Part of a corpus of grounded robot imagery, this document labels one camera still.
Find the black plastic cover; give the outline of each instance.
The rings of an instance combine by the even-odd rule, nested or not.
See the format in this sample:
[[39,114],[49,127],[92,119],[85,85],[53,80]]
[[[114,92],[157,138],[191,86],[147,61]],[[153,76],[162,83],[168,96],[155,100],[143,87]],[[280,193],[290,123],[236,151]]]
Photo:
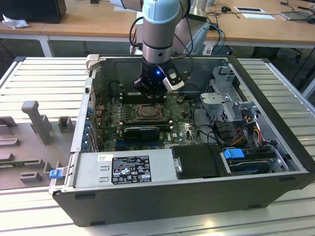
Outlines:
[[173,158],[181,162],[182,172],[179,179],[213,178],[227,176],[219,152],[219,146],[214,145],[187,145],[173,146]]

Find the desk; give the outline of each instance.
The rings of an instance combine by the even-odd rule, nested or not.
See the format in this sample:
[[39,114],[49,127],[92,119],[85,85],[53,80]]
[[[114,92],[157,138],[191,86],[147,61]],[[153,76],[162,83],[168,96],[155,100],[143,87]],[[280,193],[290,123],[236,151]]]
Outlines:
[[66,15],[60,24],[32,23],[30,27],[9,29],[0,25],[0,38],[38,40],[46,57],[53,57],[50,40],[128,42],[136,13],[114,11],[109,2],[65,0]]
[[[228,4],[233,12],[239,13],[234,7],[262,8],[265,14],[277,14],[281,11],[291,11],[287,6],[280,5],[280,0],[221,0],[222,4]],[[309,2],[290,0],[290,6],[299,10],[298,6],[311,7]],[[220,11],[221,5],[217,4],[207,11]],[[292,47],[313,48],[315,46],[315,26],[306,22],[286,21],[281,15],[272,15],[275,20],[247,19],[242,14],[220,14],[218,23],[220,29],[225,32],[225,45],[230,46],[259,46],[259,47]],[[209,17],[215,23],[214,16]],[[208,34],[207,47],[217,41],[218,34]]]
[[[8,29],[0,26],[0,38],[39,40],[46,57],[53,56],[49,40],[114,41],[128,42],[129,28],[135,19],[134,12],[117,12],[109,2],[90,4],[90,1],[65,0],[67,12],[60,24],[30,23],[29,28]],[[221,0],[234,12],[234,6],[259,7],[266,13],[290,11],[280,5],[280,0]],[[310,7],[311,3],[290,0],[290,5]],[[220,28],[225,32],[226,45],[312,48],[315,45],[315,26],[306,22],[286,22],[280,15],[276,20],[246,19],[238,14],[221,14]],[[216,31],[209,32],[206,38],[207,49],[217,41]]]

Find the white paper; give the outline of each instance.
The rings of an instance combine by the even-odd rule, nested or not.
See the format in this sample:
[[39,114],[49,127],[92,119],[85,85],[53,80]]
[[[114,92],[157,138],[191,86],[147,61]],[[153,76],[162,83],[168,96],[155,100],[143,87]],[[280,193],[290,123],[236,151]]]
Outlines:
[[97,161],[111,161],[114,158],[112,154],[98,155]]
[[249,13],[242,13],[242,15],[249,19],[275,20],[275,18],[273,18],[271,15],[249,14]]
[[114,11],[136,12],[136,11],[134,11],[134,10],[124,9],[124,8],[122,8],[122,7],[119,7],[119,6],[115,6],[115,7],[114,7]]
[[25,20],[13,20],[13,19],[10,19],[8,17],[6,17],[5,15],[3,15],[3,20],[2,20],[2,23],[9,27],[9,28],[12,28],[15,30],[15,28],[21,28],[21,27],[27,27],[29,26],[28,23],[25,21]]

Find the power supply label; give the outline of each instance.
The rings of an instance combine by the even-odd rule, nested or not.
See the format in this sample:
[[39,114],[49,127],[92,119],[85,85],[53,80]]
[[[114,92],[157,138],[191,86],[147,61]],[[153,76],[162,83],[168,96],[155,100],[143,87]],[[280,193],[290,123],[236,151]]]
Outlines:
[[114,157],[112,160],[112,183],[151,182],[149,156]]

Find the paper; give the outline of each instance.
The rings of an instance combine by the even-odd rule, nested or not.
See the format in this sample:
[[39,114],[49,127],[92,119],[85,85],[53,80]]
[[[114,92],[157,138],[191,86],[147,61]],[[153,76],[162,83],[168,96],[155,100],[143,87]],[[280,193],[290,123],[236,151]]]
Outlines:
[[115,6],[115,7],[114,7],[114,11],[136,12],[136,11],[134,11],[134,10],[124,9],[124,8],[122,8],[122,7],[119,7],[119,6]]
[[27,27],[29,26],[28,23],[25,21],[25,20],[13,20],[13,19],[10,19],[10,18],[7,18],[5,15],[3,15],[3,20],[2,20],[2,23],[9,27],[9,28],[12,28],[15,30],[15,28],[21,28],[21,27]]
[[242,13],[243,16],[250,19],[275,20],[271,15]]

